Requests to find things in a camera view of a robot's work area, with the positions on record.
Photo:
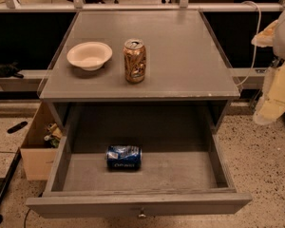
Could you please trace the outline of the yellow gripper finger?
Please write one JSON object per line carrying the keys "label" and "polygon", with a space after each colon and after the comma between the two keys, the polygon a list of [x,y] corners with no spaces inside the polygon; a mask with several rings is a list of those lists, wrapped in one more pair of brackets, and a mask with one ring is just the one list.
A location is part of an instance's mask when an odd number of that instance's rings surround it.
{"label": "yellow gripper finger", "polygon": [[266,125],[275,122],[285,113],[285,63],[269,67],[266,71],[262,96],[256,104],[253,121]]}
{"label": "yellow gripper finger", "polygon": [[277,20],[274,20],[263,31],[254,36],[251,43],[260,48],[271,47],[273,45],[274,33],[277,25]]}

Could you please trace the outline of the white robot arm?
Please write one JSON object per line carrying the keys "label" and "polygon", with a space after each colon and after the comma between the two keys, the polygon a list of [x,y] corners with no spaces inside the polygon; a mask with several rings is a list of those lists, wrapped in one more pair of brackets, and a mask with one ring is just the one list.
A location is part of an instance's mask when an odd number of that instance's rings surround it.
{"label": "white robot arm", "polygon": [[285,113],[285,10],[254,36],[252,44],[260,48],[272,47],[274,55],[284,61],[281,66],[269,66],[266,70],[262,95],[253,116],[256,124],[271,124]]}

